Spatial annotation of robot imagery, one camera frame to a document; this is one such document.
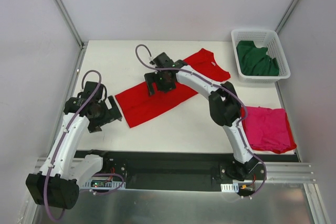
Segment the white plastic basket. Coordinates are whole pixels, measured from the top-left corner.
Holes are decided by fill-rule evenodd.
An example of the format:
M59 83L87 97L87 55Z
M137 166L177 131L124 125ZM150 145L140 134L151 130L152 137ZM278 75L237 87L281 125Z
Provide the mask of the white plastic basket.
M291 75L278 34L266 29L231 32L238 78L247 83L275 83Z

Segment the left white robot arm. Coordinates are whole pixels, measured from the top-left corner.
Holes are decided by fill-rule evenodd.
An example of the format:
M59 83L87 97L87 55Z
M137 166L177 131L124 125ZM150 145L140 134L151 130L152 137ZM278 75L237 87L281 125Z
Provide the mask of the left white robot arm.
M90 150L72 167L84 131L96 133L122 115L107 89L98 82L87 81L76 97L65 103L62 126L54 145L35 174L29 174L26 186L34 202L60 209L71 209L79 197L80 187L94 174L105 176L112 171L106 151Z

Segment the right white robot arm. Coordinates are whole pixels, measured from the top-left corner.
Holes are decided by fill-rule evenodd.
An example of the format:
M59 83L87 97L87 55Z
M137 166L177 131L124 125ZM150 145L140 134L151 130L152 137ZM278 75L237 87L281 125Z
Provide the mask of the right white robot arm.
M154 95L154 85L158 91L167 93L178 84L185 85L201 94L209 104L212 120L221 126L231 144L234 161L225 169L226 175L244 181L255 173L259 160L251 149L243 129L241 100L230 82L220 83L196 71L183 60L174 62L166 53L151 58L150 69L154 72L144 75L149 95Z

